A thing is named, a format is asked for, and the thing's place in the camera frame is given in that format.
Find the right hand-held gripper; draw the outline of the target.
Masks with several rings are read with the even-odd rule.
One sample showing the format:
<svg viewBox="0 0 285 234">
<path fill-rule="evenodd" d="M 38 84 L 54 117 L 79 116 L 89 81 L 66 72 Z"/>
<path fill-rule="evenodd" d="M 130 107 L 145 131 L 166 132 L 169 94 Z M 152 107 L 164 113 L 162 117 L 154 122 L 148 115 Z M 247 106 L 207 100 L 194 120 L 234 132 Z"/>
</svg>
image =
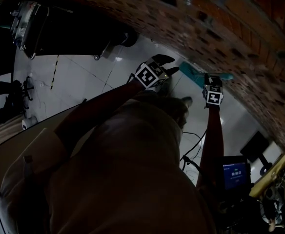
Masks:
<svg viewBox="0 0 285 234">
<path fill-rule="evenodd" d="M 204 75 L 203 97 L 206 102 L 206 106 L 220 106 L 223 98 L 223 83 L 220 77 L 212 77 L 210 82 L 210 76 L 208 73 Z"/>
</svg>

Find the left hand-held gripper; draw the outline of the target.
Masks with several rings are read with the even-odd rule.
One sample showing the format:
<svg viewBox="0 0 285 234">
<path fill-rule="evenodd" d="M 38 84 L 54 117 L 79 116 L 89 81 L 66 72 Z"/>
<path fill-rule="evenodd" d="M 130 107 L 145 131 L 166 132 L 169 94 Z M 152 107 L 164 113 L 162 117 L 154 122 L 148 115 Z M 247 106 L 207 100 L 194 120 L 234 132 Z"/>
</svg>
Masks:
<svg viewBox="0 0 285 234">
<path fill-rule="evenodd" d="M 168 55 L 154 55 L 138 67 L 134 77 L 145 87 L 145 89 L 159 87 L 179 71 L 179 67 L 177 66 L 170 69 L 165 69 L 163 67 L 163 65 L 173 63 L 174 61 L 175 59 Z"/>
</svg>

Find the teal mop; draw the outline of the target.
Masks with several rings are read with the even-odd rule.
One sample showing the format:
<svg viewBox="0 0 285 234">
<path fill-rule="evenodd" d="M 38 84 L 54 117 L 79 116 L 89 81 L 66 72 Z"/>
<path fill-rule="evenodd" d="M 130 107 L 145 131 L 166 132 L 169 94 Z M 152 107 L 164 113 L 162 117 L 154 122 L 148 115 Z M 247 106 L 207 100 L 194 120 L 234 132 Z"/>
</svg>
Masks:
<svg viewBox="0 0 285 234">
<path fill-rule="evenodd" d="M 206 73 L 198 71 L 192 65 L 184 61 L 179 65 L 179 70 L 199 87 L 204 86 L 204 76 Z M 234 79 L 234 76 L 229 73 L 207 74 L 209 77 L 219 77 L 221 80 L 225 81 Z"/>
</svg>

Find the person's left forearm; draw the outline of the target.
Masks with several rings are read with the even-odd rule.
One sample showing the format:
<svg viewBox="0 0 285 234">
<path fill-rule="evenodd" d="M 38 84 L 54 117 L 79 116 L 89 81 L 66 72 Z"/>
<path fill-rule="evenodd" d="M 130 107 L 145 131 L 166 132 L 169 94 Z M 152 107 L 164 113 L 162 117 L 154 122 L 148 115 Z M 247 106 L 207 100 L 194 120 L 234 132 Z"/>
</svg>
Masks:
<svg viewBox="0 0 285 234">
<path fill-rule="evenodd" d="M 115 110 L 145 87 L 136 80 L 101 94 L 75 108 L 55 129 L 69 155 L 91 129 L 107 120 Z"/>
</svg>

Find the person's right forearm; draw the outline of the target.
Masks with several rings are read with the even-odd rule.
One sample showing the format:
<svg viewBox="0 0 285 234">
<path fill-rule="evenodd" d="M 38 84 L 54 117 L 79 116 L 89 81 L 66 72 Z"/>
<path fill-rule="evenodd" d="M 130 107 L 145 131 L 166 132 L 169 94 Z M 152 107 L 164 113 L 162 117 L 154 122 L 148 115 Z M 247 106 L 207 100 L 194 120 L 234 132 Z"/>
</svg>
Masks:
<svg viewBox="0 0 285 234">
<path fill-rule="evenodd" d="M 208 110 L 208 124 L 200 161 L 200 169 L 204 172 L 209 181 L 215 182 L 215 162 L 218 158 L 224 156 L 224 141 L 219 106 L 210 105 Z"/>
</svg>

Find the person's beige trousers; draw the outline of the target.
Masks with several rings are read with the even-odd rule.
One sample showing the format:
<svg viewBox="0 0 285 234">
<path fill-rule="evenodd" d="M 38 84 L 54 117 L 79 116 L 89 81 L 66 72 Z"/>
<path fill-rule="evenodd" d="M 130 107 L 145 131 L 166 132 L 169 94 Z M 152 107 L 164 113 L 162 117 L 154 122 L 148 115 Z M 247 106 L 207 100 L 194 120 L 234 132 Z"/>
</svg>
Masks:
<svg viewBox="0 0 285 234">
<path fill-rule="evenodd" d="M 189 115 L 189 108 L 182 102 L 181 98 L 171 96 L 171 79 L 166 80 L 160 89 L 157 91 L 159 97 L 159 107 L 164 110 L 178 126 L 183 129 L 186 124 L 186 119 Z"/>
</svg>

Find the black floor mat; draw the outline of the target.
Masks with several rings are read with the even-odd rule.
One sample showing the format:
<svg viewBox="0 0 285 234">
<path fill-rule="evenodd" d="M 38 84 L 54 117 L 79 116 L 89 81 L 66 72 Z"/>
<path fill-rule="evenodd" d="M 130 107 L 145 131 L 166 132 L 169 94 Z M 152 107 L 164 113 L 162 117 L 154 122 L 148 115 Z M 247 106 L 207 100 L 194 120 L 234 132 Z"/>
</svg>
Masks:
<svg viewBox="0 0 285 234">
<path fill-rule="evenodd" d="M 269 170 L 272 167 L 272 163 L 268 162 L 263 155 L 268 146 L 269 141 L 259 131 L 257 131 L 241 149 L 240 153 L 245 156 L 250 163 L 254 163 L 259 159 L 263 164 L 263 167 Z"/>
</svg>

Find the small black monitor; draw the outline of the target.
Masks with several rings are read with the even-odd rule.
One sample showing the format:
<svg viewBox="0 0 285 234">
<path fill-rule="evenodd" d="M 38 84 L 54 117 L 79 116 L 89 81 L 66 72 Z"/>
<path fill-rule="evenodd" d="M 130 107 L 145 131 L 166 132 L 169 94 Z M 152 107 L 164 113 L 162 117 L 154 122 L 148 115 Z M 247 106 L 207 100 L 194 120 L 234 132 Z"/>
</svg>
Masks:
<svg viewBox="0 0 285 234">
<path fill-rule="evenodd" d="M 244 156 L 223 156 L 216 161 L 216 185 L 223 192 L 250 189 L 250 165 Z"/>
</svg>

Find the black wheeled cart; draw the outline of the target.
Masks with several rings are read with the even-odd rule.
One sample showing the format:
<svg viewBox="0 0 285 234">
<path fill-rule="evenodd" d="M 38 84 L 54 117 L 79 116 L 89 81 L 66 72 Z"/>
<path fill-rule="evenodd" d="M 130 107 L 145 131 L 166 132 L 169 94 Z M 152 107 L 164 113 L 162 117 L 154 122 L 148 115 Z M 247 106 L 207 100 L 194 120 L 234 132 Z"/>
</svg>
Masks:
<svg viewBox="0 0 285 234">
<path fill-rule="evenodd" d="M 136 31 L 83 5 L 34 0 L 6 0 L 0 27 L 29 59 L 47 55 L 91 55 L 99 60 L 109 47 L 133 46 Z"/>
</svg>

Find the light wooden desk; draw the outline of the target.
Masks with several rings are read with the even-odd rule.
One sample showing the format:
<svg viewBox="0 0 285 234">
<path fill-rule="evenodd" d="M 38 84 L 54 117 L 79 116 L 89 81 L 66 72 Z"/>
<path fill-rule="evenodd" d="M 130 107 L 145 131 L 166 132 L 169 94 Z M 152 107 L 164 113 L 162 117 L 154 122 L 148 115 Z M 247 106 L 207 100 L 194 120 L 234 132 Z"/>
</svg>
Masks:
<svg viewBox="0 0 285 234">
<path fill-rule="evenodd" d="M 249 196 L 253 198 L 259 197 L 270 184 L 276 181 L 283 168 L 285 168 L 285 153 L 281 155 L 275 164 L 255 182 Z"/>
</svg>

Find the person in white shirt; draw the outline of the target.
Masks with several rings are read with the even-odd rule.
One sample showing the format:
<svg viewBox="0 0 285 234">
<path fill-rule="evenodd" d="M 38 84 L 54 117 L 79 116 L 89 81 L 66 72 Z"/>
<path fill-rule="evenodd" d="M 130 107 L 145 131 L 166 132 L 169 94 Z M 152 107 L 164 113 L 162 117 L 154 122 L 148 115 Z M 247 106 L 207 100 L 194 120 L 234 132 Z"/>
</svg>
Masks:
<svg viewBox="0 0 285 234">
<path fill-rule="evenodd" d="M 12 234 L 216 234 L 180 169 L 182 129 L 146 91 L 69 155 L 43 129 L 7 170 L 0 210 Z"/>
</svg>

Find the white round roll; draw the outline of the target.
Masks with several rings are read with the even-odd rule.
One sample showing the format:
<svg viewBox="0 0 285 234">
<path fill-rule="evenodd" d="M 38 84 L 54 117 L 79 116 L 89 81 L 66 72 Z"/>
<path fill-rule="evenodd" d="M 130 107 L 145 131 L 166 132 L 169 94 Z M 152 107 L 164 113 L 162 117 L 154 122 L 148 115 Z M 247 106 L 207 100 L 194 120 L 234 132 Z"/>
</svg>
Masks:
<svg viewBox="0 0 285 234">
<path fill-rule="evenodd" d="M 38 120 L 35 116 L 31 116 L 30 118 L 24 118 L 21 122 L 22 130 L 26 130 L 38 123 Z"/>
</svg>

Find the black swivel chair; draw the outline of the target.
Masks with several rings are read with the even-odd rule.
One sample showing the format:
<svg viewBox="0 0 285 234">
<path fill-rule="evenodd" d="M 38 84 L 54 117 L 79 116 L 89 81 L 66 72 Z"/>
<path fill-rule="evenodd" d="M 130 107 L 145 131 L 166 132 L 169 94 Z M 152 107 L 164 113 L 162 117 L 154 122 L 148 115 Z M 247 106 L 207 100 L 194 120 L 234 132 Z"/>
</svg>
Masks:
<svg viewBox="0 0 285 234">
<path fill-rule="evenodd" d="M 29 107 L 25 106 L 24 99 L 29 101 L 33 99 L 30 97 L 29 90 L 33 90 L 34 86 L 28 87 L 30 76 L 21 83 L 18 80 L 13 82 L 0 81 L 0 95 L 8 95 L 5 97 L 5 104 L 0 108 L 0 124 L 6 123 L 8 120 L 25 114 L 25 110 Z"/>
</svg>

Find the beige ribbed cloth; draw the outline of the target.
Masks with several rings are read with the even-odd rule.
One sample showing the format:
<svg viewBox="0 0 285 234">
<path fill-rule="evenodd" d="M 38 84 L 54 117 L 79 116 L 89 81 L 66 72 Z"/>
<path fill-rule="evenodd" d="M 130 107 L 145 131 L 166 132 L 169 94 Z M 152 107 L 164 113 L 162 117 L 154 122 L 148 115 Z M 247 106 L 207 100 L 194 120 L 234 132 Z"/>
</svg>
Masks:
<svg viewBox="0 0 285 234">
<path fill-rule="evenodd" d="M 23 115 L 16 116 L 0 124 L 0 144 L 22 131 Z"/>
</svg>

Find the brown table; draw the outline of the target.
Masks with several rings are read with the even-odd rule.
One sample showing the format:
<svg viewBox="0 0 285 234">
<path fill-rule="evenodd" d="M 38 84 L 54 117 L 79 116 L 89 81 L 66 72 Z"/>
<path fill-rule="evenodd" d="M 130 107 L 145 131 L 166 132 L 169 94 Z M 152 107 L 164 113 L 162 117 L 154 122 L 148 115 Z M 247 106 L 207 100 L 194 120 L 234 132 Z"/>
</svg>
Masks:
<svg viewBox="0 0 285 234">
<path fill-rule="evenodd" d="M 51 131 L 56 129 L 56 127 L 76 108 L 78 108 L 78 106 L 71 107 L 49 117 L 0 144 L 0 187 L 7 169 L 36 136 L 44 128 L 48 128 Z"/>
</svg>

